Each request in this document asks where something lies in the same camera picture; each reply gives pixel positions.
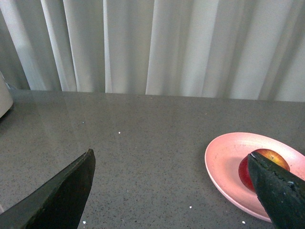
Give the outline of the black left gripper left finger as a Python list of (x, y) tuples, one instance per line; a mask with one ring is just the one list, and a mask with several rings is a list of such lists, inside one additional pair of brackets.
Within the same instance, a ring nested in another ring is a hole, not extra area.
[(0, 216), (2, 229), (76, 229), (91, 191), (96, 159), (89, 149)]

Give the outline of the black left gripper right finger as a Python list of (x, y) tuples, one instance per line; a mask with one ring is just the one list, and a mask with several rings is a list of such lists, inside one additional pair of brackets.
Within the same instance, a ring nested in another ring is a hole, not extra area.
[(305, 227), (305, 181), (259, 153), (247, 156), (257, 198), (276, 229)]

